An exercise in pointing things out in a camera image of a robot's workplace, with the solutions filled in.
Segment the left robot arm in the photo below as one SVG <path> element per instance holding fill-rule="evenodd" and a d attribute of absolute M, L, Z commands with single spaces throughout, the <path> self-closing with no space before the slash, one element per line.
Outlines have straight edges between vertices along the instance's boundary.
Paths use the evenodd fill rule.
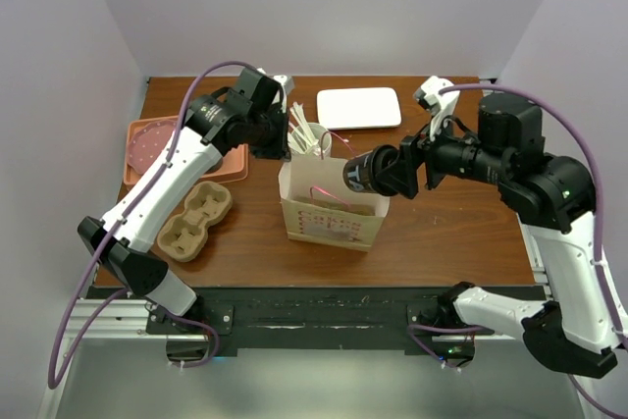
<path fill-rule="evenodd" d="M 78 226 L 94 262 L 132 294 L 167 310 L 182 333 L 201 326 L 203 309 L 196 292 L 152 256 L 151 247 L 175 207 L 229 151 L 246 144 L 257 158 L 288 158 L 292 89 L 289 76 L 244 66 L 232 86 L 201 96 L 187 92 L 172 137 L 138 183 L 102 217 L 86 217 Z"/>

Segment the black coffee cup lid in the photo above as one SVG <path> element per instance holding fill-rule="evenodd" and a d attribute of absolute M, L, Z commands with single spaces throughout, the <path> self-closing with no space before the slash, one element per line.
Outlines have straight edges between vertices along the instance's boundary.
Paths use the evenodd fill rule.
<path fill-rule="evenodd" d="M 392 145 L 382 145 L 373 151 L 372 171 L 373 171 L 373 188 L 378 192 L 378 184 L 376 182 L 376 173 L 380 170 L 382 163 L 386 160 L 400 160 L 400 151 Z"/>

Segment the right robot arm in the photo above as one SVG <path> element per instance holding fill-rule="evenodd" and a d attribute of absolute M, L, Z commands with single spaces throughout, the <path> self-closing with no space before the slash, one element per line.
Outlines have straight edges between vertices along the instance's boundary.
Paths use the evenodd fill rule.
<path fill-rule="evenodd" d="M 475 131 L 452 115 L 434 117 L 399 146 L 376 148 L 359 168 L 368 187 L 385 196 L 414 197 L 419 169 L 430 189 L 446 177 L 494 186 L 546 271 L 549 300 L 462 282 L 419 316 L 419 330 L 504 334 L 523 342 L 544 367 L 570 376 L 600 379 L 616 367 L 626 314 L 595 241 L 594 178 L 580 161 L 546 152 L 540 105 L 514 93 L 490 94 L 480 101 Z"/>

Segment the pink paper gift bag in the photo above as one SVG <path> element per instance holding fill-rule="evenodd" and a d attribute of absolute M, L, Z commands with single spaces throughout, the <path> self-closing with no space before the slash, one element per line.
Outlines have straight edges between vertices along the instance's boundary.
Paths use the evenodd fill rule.
<path fill-rule="evenodd" d="M 336 135 L 324 131 L 319 150 L 294 154 L 278 174 L 288 238 L 368 252 L 387 217 L 390 200 L 358 193 L 344 183 L 345 159 L 331 156 Z"/>

